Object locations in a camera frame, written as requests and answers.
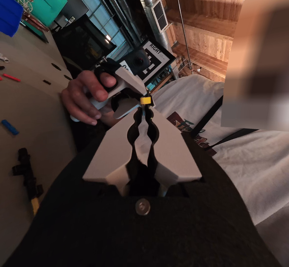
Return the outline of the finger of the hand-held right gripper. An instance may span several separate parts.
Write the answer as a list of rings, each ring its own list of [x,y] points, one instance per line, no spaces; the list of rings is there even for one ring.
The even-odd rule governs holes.
[[[142,82],[142,80],[136,76],[134,76],[131,72],[123,68],[119,67],[115,71],[116,76],[120,77],[124,82],[127,88],[132,89],[134,92],[138,92],[145,96],[147,94],[147,89]]]

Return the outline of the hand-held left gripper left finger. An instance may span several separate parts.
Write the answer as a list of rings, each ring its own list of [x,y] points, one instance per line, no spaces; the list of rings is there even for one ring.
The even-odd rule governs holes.
[[[131,180],[127,165],[139,137],[142,114],[142,109],[136,108],[106,132],[83,180],[113,185],[120,195],[127,194],[127,184]]]

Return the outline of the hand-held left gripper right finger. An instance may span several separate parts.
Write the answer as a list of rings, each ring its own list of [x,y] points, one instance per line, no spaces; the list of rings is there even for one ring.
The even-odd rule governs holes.
[[[201,172],[181,131],[155,109],[146,109],[147,135],[151,140],[147,166],[164,197],[169,187],[199,181]]]

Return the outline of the yellow lego connector grey axle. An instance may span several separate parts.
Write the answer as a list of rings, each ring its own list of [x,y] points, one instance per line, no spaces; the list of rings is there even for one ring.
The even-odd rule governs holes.
[[[140,106],[142,108],[142,115],[145,117],[146,107],[151,105],[151,96],[141,97]]]

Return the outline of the black lego beam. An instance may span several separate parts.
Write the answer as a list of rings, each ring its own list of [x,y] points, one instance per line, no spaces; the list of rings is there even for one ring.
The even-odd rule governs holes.
[[[43,186],[37,184],[30,162],[31,156],[28,154],[26,148],[18,150],[19,165],[12,168],[13,176],[23,176],[23,185],[27,190],[28,199],[38,199],[43,193]]]

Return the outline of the blue lego axle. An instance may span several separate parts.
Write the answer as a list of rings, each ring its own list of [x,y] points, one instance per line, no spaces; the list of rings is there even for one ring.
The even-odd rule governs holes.
[[[7,120],[2,120],[1,124],[12,134],[12,135],[18,135],[19,131]]]

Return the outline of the scattered small lego pins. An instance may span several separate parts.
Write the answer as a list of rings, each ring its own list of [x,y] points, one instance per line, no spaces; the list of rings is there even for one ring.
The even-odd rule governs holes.
[[[0,53],[0,60],[2,62],[9,63],[9,59],[7,57],[3,56],[2,53]],[[19,78],[13,77],[13,76],[8,75],[8,74],[2,74],[2,77],[5,77],[7,79],[10,79],[10,80],[13,80],[13,81],[16,81],[16,82],[21,82],[21,80]],[[51,82],[49,82],[47,80],[43,80],[43,82],[48,84],[48,85],[51,85]]]

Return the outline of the person's right hand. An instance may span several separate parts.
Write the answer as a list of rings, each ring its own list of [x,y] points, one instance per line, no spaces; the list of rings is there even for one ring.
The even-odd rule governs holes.
[[[113,127],[120,119],[113,117],[114,112],[111,105],[107,103],[100,110],[96,109],[86,96],[84,89],[98,101],[103,102],[108,99],[106,88],[114,87],[117,80],[108,73],[101,73],[98,78],[92,71],[82,71],[78,77],[68,83],[67,88],[61,92],[63,105],[71,116],[88,125],[96,125],[98,120],[105,125]]]

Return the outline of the white vent grille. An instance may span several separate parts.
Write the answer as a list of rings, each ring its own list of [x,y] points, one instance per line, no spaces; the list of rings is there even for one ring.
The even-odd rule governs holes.
[[[151,12],[155,19],[159,32],[163,33],[164,31],[166,31],[166,29],[169,27],[169,23],[165,14],[162,0],[155,1],[155,3],[151,7]]]

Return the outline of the grey ceiling pipe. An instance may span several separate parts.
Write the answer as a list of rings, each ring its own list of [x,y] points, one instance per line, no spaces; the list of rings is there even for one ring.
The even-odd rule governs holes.
[[[183,22],[182,10],[181,10],[181,5],[180,5],[180,1],[179,0],[177,0],[177,4],[178,4],[180,20],[181,20],[181,24],[182,24],[182,30],[183,30],[183,36],[184,36],[184,40],[185,40],[186,50],[187,50],[187,54],[188,54],[189,69],[191,70],[191,73],[193,73],[193,69],[192,69],[192,64],[193,63],[192,63],[192,61],[190,59],[189,46],[188,46],[188,43],[187,43],[186,30],[185,30],[185,25],[184,25],[184,22]]]

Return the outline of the black office chair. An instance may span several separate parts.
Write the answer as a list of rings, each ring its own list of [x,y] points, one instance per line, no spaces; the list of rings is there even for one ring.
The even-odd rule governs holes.
[[[79,70],[92,70],[117,47],[87,15],[52,36],[65,63]]]

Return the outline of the person in white T-shirt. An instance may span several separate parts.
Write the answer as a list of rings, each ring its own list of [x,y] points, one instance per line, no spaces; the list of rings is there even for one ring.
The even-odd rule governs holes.
[[[223,95],[224,82],[193,74],[157,91],[156,109],[191,132]],[[282,266],[289,261],[289,136],[258,130],[212,148],[244,200],[258,233]]]

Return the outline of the red book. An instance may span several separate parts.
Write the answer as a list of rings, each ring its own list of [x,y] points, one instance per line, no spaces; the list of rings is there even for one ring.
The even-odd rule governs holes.
[[[42,24],[36,17],[34,17],[30,12],[23,11],[22,20],[26,21],[31,26],[35,27],[41,32],[49,32],[49,28]]]

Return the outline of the blue plastic bin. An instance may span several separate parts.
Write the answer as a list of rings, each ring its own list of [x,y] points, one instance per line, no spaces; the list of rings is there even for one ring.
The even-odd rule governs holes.
[[[23,11],[16,0],[0,0],[0,32],[13,37],[19,28]]]

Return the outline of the silver ventilation duct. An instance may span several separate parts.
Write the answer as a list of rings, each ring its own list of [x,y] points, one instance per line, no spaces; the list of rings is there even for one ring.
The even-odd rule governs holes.
[[[143,9],[145,11],[146,17],[147,17],[149,24],[151,26],[151,29],[154,33],[154,37],[155,37],[156,41],[159,44],[161,44],[166,50],[168,50],[170,53],[172,53],[172,49],[171,49],[171,45],[170,45],[170,42],[168,39],[167,32],[166,31],[164,31],[163,33],[159,32],[157,25],[156,25],[156,22],[155,22],[155,19],[153,17],[152,12],[151,12],[151,7],[155,3],[155,1],[156,0],[140,0],[141,4],[143,6]]]

